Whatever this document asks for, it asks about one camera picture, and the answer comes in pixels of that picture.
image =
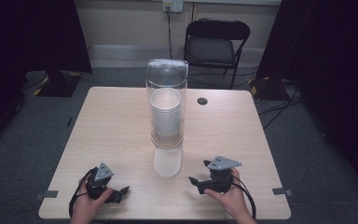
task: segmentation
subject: wooden table top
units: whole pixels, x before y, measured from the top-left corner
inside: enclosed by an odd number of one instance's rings
[[[199,105],[200,97],[208,104]],[[257,219],[291,216],[285,195],[272,192],[282,183],[250,92],[187,89],[182,168],[173,177],[154,171],[150,130],[145,88],[91,88],[48,188],[59,192],[57,198],[45,198],[39,216],[69,219],[78,180],[103,161],[114,172],[108,187],[130,191],[120,204],[104,204],[97,219],[231,219],[188,180],[210,179],[203,161],[215,156],[242,163],[236,168],[255,200]]]

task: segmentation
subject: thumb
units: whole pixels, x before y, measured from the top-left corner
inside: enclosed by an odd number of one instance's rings
[[[211,198],[217,200],[218,202],[220,201],[220,197],[221,197],[221,194],[212,190],[212,189],[205,189],[204,190],[204,193],[208,196],[210,196]]]
[[[99,205],[103,204],[112,195],[113,189],[107,189],[101,194],[101,196],[95,200]]]

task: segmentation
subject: controller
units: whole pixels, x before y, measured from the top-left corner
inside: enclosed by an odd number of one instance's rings
[[[196,186],[200,194],[206,189],[212,189],[216,192],[226,193],[231,188],[233,174],[231,168],[241,165],[239,161],[233,161],[221,156],[215,157],[213,161],[204,161],[204,165],[211,172],[211,180],[201,181],[194,177],[189,177],[190,183]]]
[[[95,167],[89,175],[86,182],[86,189],[91,199],[98,199],[104,191],[107,190],[107,183],[112,178],[113,172],[103,162],[99,168]],[[121,190],[113,190],[112,195],[105,201],[105,203],[120,203],[124,195],[127,194],[130,187]]]

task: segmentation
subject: wall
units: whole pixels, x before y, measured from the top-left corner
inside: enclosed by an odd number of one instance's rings
[[[161,1],[76,0],[88,45],[114,45],[168,50],[168,18]],[[279,6],[184,2],[182,13],[171,14],[173,58],[183,58],[186,27],[193,19],[244,21],[251,35],[244,51],[262,55]]]

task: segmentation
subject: black partition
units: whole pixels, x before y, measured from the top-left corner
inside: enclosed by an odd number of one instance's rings
[[[327,139],[358,174],[358,1],[282,0],[259,71],[300,83]]]
[[[0,1],[0,130],[21,103],[34,70],[91,73],[73,0]]]

